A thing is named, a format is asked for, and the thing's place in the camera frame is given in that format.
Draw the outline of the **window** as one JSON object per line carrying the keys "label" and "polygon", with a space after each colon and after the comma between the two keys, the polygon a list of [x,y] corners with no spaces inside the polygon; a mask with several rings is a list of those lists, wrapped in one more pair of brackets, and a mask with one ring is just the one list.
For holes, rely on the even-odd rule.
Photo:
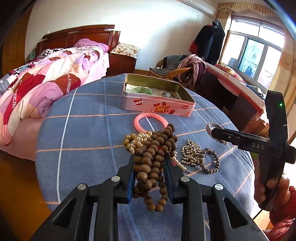
{"label": "window", "polygon": [[231,20],[219,63],[263,92],[269,88],[284,46],[284,31],[259,20]]}

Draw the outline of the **bed with wooden headboard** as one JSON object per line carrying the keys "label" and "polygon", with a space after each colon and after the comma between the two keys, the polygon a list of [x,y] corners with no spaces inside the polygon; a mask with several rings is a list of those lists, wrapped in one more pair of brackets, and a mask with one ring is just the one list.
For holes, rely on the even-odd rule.
{"label": "bed with wooden headboard", "polygon": [[114,25],[87,25],[45,35],[37,44],[53,53],[36,58],[1,93],[1,150],[35,160],[37,135],[52,104],[73,89],[104,77],[108,52],[119,41]]}

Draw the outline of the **mauve garment on chair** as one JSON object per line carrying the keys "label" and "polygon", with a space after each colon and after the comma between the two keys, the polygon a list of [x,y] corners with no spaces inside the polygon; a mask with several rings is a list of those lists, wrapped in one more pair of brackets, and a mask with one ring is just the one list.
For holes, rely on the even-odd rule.
{"label": "mauve garment on chair", "polygon": [[177,69],[190,68],[185,73],[178,74],[178,82],[185,88],[194,90],[200,85],[203,75],[206,73],[206,63],[197,55],[192,54],[184,58]]}

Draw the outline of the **pink patchwork quilt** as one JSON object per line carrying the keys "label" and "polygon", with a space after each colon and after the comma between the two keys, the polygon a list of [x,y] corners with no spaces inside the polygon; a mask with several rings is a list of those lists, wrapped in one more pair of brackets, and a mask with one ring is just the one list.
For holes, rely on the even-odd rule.
{"label": "pink patchwork quilt", "polygon": [[1,144],[7,146],[20,122],[41,118],[51,104],[73,89],[105,75],[99,63],[109,61],[99,46],[72,47],[38,61],[22,72],[1,95]]}

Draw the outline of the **wooden wardrobe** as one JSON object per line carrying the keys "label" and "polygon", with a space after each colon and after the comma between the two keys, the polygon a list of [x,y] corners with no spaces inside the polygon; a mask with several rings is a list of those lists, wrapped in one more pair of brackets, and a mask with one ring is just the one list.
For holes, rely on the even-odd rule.
{"label": "wooden wardrobe", "polygon": [[1,77],[25,63],[25,42],[28,21],[33,6],[29,7],[12,26],[1,47]]}

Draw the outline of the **beige curtain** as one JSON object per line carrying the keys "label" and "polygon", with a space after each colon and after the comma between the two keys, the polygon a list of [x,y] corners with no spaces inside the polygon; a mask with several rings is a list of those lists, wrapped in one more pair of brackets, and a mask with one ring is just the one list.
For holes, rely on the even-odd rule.
{"label": "beige curtain", "polygon": [[[271,8],[251,3],[220,3],[216,10],[216,19],[225,27],[230,21],[232,13],[252,11],[264,17],[278,18]],[[288,29],[285,30],[285,42],[280,61],[271,81],[270,90],[283,94],[287,113],[295,105],[295,40]]]}

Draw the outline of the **hanging dark coats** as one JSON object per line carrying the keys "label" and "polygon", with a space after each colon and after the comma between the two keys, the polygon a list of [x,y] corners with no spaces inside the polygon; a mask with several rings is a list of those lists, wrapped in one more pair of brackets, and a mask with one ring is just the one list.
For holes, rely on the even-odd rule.
{"label": "hanging dark coats", "polygon": [[220,58],[225,37],[220,20],[214,20],[211,25],[205,25],[192,42],[189,51],[202,58],[205,62],[216,65]]}

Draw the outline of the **wicker chair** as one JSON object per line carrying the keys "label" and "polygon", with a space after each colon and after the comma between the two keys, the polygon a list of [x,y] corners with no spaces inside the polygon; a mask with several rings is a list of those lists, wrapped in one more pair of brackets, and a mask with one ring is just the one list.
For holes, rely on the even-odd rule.
{"label": "wicker chair", "polygon": [[159,74],[159,73],[156,73],[154,70],[152,70],[152,68],[150,68],[148,76],[154,76],[154,77],[166,79],[166,80],[173,80],[174,78],[181,77],[183,74],[185,74],[186,72],[192,69],[193,69],[192,67],[181,68],[181,69],[177,68],[174,70],[169,70],[168,73]]}

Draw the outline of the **dark desk with bedding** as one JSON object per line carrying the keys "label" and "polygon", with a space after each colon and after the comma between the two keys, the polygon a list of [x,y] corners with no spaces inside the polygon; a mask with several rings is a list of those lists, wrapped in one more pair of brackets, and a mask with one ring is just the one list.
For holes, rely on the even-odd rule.
{"label": "dark desk with bedding", "polygon": [[245,82],[226,72],[224,66],[206,65],[196,92],[223,111],[239,131],[267,138],[269,124],[264,119],[264,100]]}

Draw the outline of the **grey garment on chair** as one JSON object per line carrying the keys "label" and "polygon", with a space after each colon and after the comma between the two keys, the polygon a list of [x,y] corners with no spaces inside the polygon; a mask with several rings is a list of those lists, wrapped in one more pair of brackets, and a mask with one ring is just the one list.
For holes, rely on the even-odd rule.
{"label": "grey garment on chair", "polygon": [[156,73],[165,74],[169,70],[174,70],[185,59],[187,55],[169,55],[158,61],[155,68],[152,68]]}

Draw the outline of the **pink tin box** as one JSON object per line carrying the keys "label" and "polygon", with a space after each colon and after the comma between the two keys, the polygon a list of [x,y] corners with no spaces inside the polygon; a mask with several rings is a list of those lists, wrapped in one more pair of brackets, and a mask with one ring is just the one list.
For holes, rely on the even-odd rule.
{"label": "pink tin box", "polygon": [[[127,84],[175,91],[181,99],[128,93],[125,91]],[[189,117],[195,105],[195,100],[178,82],[137,74],[127,74],[125,77],[121,101],[121,108],[124,110]]]}

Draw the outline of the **silver bangle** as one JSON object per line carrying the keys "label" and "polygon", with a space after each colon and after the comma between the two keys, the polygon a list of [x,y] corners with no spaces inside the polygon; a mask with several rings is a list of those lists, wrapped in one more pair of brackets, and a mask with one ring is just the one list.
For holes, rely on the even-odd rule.
{"label": "silver bangle", "polygon": [[223,145],[226,145],[227,142],[225,140],[221,140],[220,138],[216,138],[216,134],[220,133],[221,130],[224,130],[224,128],[215,122],[208,122],[206,125],[206,132],[208,133],[208,135],[212,139],[214,139],[215,141],[217,141]]}

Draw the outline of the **blue plaid tablecloth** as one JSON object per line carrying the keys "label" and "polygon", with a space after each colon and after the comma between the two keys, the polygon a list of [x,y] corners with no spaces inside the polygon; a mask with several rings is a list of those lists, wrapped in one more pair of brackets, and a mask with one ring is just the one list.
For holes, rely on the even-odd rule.
{"label": "blue plaid tablecloth", "polygon": [[[128,163],[125,135],[135,132],[137,113],[121,107],[125,74],[102,78],[72,90],[51,106],[38,133],[36,172],[44,200],[54,210],[78,185],[100,184]],[[221,144],[206,132],[214,122],[228,129],[234,124],[210,101],[192,93],[195,108],[187,117],[165,115],[176,128],[177,148],[193,140],[219,157],[217,173],[190,169],[203,185],[221,183],[246,212],[254,206],[254,165],[250,153]],[[182,206],[167,203],[160,213],[150,212],[142,198],[118,206],[120,240],[180,240]]]}

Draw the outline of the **pink bangle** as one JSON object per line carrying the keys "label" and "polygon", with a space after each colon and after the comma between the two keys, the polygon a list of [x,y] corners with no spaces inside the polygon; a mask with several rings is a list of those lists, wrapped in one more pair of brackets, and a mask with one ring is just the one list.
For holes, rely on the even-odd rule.
{"label": "pink bangle", "polygon": [[133,121],[134,128],[139,133],[146,133],[147,132],[147,130],[145,130],[141,125],[142,120],[147,121],[147,123],[149,124],[150,130],[152,130],[152,131],[155,130],[154,126],[152,125],[154,122],[158,122],[163,127],[167,127],[167,125],[168,125],[168,121],[159,114],[156,114],[156,113],[140,113],[135,117],[135,119]]}

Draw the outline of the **white air conditioner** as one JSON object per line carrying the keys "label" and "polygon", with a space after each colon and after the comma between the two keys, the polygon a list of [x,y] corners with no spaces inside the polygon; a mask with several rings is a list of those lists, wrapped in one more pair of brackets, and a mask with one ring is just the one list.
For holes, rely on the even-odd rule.
{"label": "white air conditioner", "polygon": [[213,16],[216,11],[214,7],[200,0],[182,0],[182,3],[201,11],[208,16]]}

